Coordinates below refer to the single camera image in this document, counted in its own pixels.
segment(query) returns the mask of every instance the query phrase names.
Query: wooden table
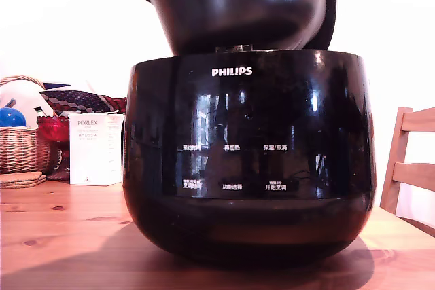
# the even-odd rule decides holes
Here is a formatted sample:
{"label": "wooden table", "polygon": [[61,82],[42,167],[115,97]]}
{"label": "wooden table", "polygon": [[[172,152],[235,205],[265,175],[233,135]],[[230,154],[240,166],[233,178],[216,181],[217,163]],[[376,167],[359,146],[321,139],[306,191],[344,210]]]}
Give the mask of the wooden table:
{"label": "wooden table", "polygon": [[435,238],[380,208],[341,253],[281,271],[203,268],[131,221],[120,184],[1,191],[1,289],[435,289]]}

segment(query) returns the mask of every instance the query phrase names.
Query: blue ball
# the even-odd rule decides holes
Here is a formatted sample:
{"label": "blue ball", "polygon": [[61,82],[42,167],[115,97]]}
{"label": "blue ball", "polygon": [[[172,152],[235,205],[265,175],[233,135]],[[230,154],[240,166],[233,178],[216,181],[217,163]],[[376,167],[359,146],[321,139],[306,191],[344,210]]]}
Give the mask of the blue ball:
{"label": "blue ball", "polygon": [[26,126],[26,118],[14,108],[0,108],[0,127]]}

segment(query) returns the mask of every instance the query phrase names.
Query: wooden chair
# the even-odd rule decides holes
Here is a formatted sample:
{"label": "wooden chair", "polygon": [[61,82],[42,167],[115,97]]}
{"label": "wooden chair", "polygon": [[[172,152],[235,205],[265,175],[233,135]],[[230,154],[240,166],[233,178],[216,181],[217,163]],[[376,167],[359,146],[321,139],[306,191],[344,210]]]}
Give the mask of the wooden chair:
{"label": "wooden chair", "polygon": [[[435,164],[404,163],[409,132],[435,132],[435,108],[398,110],[381,197],[381,208],[393,214],[396,214],[401,183],[435,192]],[[434,228],[412,219],[401,219],[435,237]]]}

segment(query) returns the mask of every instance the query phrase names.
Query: patterned cloth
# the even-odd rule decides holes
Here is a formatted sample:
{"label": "patterned cloth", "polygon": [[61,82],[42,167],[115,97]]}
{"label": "patterned cloth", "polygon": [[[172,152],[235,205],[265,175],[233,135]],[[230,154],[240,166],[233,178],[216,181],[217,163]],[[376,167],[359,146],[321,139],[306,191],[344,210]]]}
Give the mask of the patterned cloth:
{"label": "patterned cloth", "polygon": [[46,90],[40,93],[59,115],[64,111],[81,111],[82,113],[114,112],[117,110],[118,113],[125,113],[126,111],[126,98],[111,98],[74,90]]}

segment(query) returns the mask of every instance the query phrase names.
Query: glossy black surface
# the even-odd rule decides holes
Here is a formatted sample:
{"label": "glossy black surface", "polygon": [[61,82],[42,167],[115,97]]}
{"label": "glossy black surface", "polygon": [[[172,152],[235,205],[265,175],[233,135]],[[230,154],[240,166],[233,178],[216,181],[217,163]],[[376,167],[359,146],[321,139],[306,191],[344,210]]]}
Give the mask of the glossy black surface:
{"label": "glossy black surface", "polygon": [[[233,75],[212,76],[223,68]],[[124,180],[134,222],[165,250],[226,265],[340,251],[366,223],[376,187],[366,87],[361,58],[340,52],[138,64]]]}
{"label": "glossy black surface", "polygon": [[175,55],[252,44],[256,50],[327,49],[336,0],[148,0]]}

